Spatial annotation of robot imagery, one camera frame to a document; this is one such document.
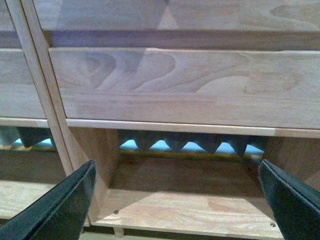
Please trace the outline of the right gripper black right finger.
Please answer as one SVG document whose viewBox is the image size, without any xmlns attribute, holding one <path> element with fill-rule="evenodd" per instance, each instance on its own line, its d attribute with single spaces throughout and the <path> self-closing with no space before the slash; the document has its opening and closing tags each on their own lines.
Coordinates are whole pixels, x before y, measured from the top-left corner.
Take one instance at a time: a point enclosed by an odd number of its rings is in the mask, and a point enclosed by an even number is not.
<svg viewBox="0 0 320 240">
<path fill-rule="evenodd" d="M 285 240 L 320 238 L 320 192 L 264 159 L 258 176 Z"/>
</svg>

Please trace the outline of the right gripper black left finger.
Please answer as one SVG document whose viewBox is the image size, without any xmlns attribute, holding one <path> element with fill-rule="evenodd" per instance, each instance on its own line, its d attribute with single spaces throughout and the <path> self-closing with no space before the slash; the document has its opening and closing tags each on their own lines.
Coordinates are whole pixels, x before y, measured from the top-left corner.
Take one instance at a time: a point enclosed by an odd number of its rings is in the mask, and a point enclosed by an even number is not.
<svg viewBox="0 0 320 240">
<path fill-rule="evenodd" d="M 0 227 L 2 240 L 77 240 L 93 199 L 96 161 L 90 159 Z"/>
</svg>

